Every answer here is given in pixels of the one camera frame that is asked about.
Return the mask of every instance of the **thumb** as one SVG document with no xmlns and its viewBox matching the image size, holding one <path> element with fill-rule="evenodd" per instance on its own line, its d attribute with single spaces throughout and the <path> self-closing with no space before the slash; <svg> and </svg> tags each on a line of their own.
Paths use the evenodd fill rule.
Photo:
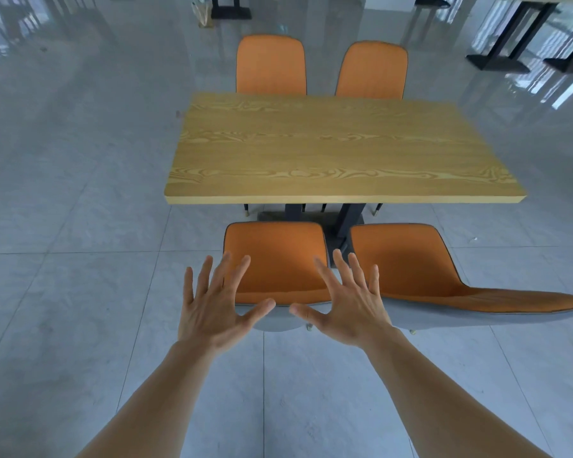
<svg viewBox="0 0 573 458">
<path fill-rule="evenodd" d="M 274 307 L 276 306 L 276 301 L 274 299 L 261 300 L 252 310 L 248 310 L 246 314 L 242 317 L 245 324 L 251 328 L 257 324 L 257 322 L 266 316 Z"/>
<path fill-rule="evenodd" d="M 308 323 L 312 323 L 321 331 L 327 322 L 327 315 L 303 303 L 292 303 L 289 312 Z"/>
</svg>

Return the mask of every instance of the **person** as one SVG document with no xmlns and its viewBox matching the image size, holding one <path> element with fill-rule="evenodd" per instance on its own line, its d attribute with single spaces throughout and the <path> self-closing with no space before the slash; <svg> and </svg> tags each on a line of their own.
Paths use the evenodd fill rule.
<svg viewBox="0 0 573 458">
<path fill-rule="evenodd" d="M 294 303 L 290 312 L 343 344 L 360 347 L 381 377 L 420 458 L 541 458 L 537 448 L 478 403 L 393 327 L 382 304 L 378 267 L 365 282 L 355 254 L 350 266 L 333 252 L 342 282 L 318 258 L 315 265 L 331 295 L 322 314 Z M 214 271 L 208 256 L 193 293 L 193 270 L 184 274 L 178 338 L 165 359 L 78 458 L 180 456 L 187 426 L 214 358 L 241 340 L 275 306 L 264 300 L 247 314 L 235 312 L 235 294 L 251 258 L 228 275 L 230 254 Z"/>
</svg>

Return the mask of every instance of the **finger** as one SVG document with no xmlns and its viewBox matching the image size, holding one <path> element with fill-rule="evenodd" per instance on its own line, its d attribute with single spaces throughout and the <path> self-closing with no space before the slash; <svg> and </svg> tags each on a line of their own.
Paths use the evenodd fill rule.
<svg viewBox="0 0 573 458">
<path fill-rule="evenodd" d="M 221 259 L 221 263 L 214 269 L 214 273 L 212 275 L 212 281 L 210 282 L 210 287 L 208 288 L 208 291 L 214 292 L 223 287 L 223 280 L 225 279 L 225 275 L 227 274 L 227 269 L 229 268 L 230 262 L 231 262 L 231 253 L 225 252 L 223 254 L 223 258 Z"/>
<path fill-rule="evenodd" d="M 305 305 L 303 303 L 292 303 L 288 310 L 290 313 L 300 317 L 302 320 L 312 323 L 321 331 L 326 326 L 328 316 L 324 313 L 320 313 L 318 310 L 314 310 L 309 305 Z"/>
<path fill-rule="evenodd" d="M 184 271 L 183 305 L 193 302 L 193 269 L 187 267 Z"/>
<path fill-rule="evenodd" d="M 354 254 L 354 252 L 348 254 L 348 264 L 350 265 L 352 270 L 352 277 L 354 278 L 354 282 L 357 284 L 357 286 L 363 289 L 367 289 L 367 284 L 365 283 L 365 274 L 363 273 L 363 269 L 359 264 L 359 259 L 357 259 L 357 256 Z"/>
<path fill-rule="evenodd" d="M 244 274 L 246 273 L 246 270 L 248 270 L 250 264 L 251 264 L 251 256 L 245 255 L 244 257 L 242 257 L 242 261 L 240 262 L 240 264 L 231 273 L 229 277 L 229 282 L 225 284 L 225 288 L 228 289 L 229 292 L 233 292 L 235 294 L 235 292 L 237 291 L 237 287 L 239 286 L 240 281 L 242 281 L 242 278 L 244 277 Z"/>
<path fill-rule="evenodd" d="M 197 277 L 197 288 L 195 289 L 196 296 L 200 296 L 208 292 L 210 270 L 212 270 L 212 255 L 207 255 L 204 265 L 202 265 L 202 269 L 200 270 L 200 274 Z"/>
<path fill-rule="evenodd" d="M 340 282 L 337 280 L 333 272 L 327 265 L 322 263 L 321 259 L 318 257 L 314 257 L 314 267 L 316 267 L 316 271 L 319 275 L 321 275 L 322 280 L 327 285 L 329 293 L 331 293 L 333 289 L 336 289 L 338 286 L 340 286 Z"/>
<path fill-rule="evenodd" d="M 259 302 L 252 310 L 248 310 L 243 316 L 242 321 L 248 328 L 252 328 L 257 322 L 266 316 L 276 306 L 274 299 L 265 299 Z"/>
<path fill-rule="evenodd" d="M 354 286 L 354 278 L 352 277 L 352 270 L 350 269 L 348 264 L 344 261 L 341 250 L 334 249 L 333 263 L 336 264 L 336 267 L 340 272 L 340 277 L 342 277 L 342 284 L 344 286 Z"/>
<path fill-rule="evenodd" d="M 371 275 L 369 277 L 369 290 L 372 294 L 380 296 L 380 270 L 377 265 L 371 267 Z"/>
</svg>

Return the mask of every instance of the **orange chair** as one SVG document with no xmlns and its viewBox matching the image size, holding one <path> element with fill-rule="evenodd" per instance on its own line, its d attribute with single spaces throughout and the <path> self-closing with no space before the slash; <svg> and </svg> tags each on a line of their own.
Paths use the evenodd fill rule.
<svg viewBox="0 0 573 458">
<path fill-rule="evenodd" d="M 327 246 L 318 223 L 242 222 L 225 231 L 224 252 L 231 252 L 231 271 L 245 255 L 251 265 L 236 294 L 236 310 L 242 315 L 263 299 L 271 297 L 276 307 L 256 326 L 264 331 L 286 331 L 303 326 L 291 315 L 294 302 L 330 309 L 327 286 L 316 271 L 314 256 L 327 263 Z"/>
<path fill-rule="evenodd" d="M 353 43 L 342 61 L 336 96 L 402 99 L 407 75 L 407 51 L 383 41 Z M 322 206 L 324 212 L 327 204 Z M 377 215 L 378 204 L 373 215 Z"/>
<path fill-rule="evenodd" d="M 467 286 L 431 225 L 357 225 L 350 240 L 366 278 L 378 265 L 382 300 L 396 326 L 540 323 L 573 316 L 570 294 Z"/>
<path fill-rule="evenodd" d="M 307 94 L 304 46 L 282 35 L 244 37 L 237 47 L 236 91 Z M 244 214 L 249 215 L 248 204 L 244 205 Z"/>
</svg>

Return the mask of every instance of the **tiled floor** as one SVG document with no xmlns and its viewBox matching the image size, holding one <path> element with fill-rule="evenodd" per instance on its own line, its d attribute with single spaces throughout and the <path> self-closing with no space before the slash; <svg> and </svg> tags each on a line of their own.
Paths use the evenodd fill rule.
<svg viewBox="0 0 573 458">
<path fill-rule="evenodd" d="M 21 38 L 0 20 L 0 457 L 75 454 L 166 353 L 184 268 L 220 254 L 226 225 L 245 220 L 240 206 L 169 207 L 162 191 L 191 93 L 235 89 L 249 33 L 301 39 L 312 94 L 333 93 L 352 42 L 406 45 L 405 97 L 456 102 L 529 196 L 377 217 L 369 206 L 366 221 L 435 225 L 470 284 L 573 292 L 573 76 L 538 58 L 573 48 L 573 5 L 516 76 L 464 59 L 490 48 L 509 0 L 451 0 L 430 17 L 243 0 L 253 21 L 214 29 L 198 28 L 191 0 L 57 1 L 29 0 Z M 280 206 L 248 219 L 264 208 Z M 573 319 L 407 335 L 526 437 L 573 458 Z M 253 331 L 217 360 L 183 456 L 414 453 L 363 354 L 294 330 Z"/>
</svg>

